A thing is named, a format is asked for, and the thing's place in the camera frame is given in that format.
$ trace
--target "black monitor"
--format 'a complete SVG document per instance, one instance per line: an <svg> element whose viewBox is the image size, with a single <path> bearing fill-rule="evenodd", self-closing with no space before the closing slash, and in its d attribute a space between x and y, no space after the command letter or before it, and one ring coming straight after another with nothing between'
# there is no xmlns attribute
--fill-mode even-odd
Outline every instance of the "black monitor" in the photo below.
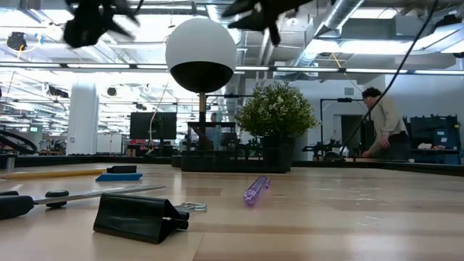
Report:
<svg viewBox="0 0 464 261"><path fill-rule="evenodd" d="M130 114L130 138L150 139L150 120L154 112ZM176 139L177 112L157 112L152 123L152 139Z"/></svg>

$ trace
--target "green plant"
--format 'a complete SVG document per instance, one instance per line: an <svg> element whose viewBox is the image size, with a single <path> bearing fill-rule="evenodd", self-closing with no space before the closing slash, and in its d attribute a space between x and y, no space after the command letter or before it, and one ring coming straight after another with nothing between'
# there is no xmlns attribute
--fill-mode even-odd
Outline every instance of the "green plant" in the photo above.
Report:
<svg viewBox="0 0 464 261"><path fill-rule="evenodd" d="M236 116L238 126L253 136L300 136L320 124L309 101L288 82L257 85L253 96Z"/></svg>

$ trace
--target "wooden table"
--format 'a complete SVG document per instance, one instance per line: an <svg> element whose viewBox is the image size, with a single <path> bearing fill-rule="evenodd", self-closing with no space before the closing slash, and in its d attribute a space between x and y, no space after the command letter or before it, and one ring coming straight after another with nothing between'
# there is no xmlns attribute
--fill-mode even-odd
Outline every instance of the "wooden table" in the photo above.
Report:
<svg viewBox="0 0 464 261"><path fill-rule="evenodd" d="M35 167L17 171L98 169L113 164ZM1 260L464 260L464 180L369 169L294 168L269 175L271 186L253 208L242 194L259 174L181 173L139 165L142 184L167 188L137 193L173 204L204 202L187 232L160 245L94 233L98 199L63 210L36 207L0 221ZM125 183L95 177L0 181L0 190L43 195Z"/></svg>

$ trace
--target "blue block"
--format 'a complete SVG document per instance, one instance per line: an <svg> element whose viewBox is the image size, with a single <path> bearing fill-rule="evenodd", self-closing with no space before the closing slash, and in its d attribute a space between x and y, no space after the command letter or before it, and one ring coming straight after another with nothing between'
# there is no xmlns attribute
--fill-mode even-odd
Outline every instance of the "blue block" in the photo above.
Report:
<svg viewBox="0 0 464 261"><path fill-rule="evenodd" d="M138 181L142 173L103 173L95 181Z"/></svg>

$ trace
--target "beige shirt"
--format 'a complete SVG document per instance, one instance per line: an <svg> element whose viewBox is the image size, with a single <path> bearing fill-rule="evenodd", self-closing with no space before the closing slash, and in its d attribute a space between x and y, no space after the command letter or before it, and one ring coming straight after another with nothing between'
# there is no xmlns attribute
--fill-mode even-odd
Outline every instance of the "beige shirt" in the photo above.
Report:
<svg viewBox="0 0 464 261"><path fill-rule="evenodd" d="M388 133L391 136L402 131L407 133L405 122L397 110L397 106L389 97L382 98L372 110L370 116L376 129L376 141L369 149L371 153L381 149L380 139L382 134Z"/></svg>

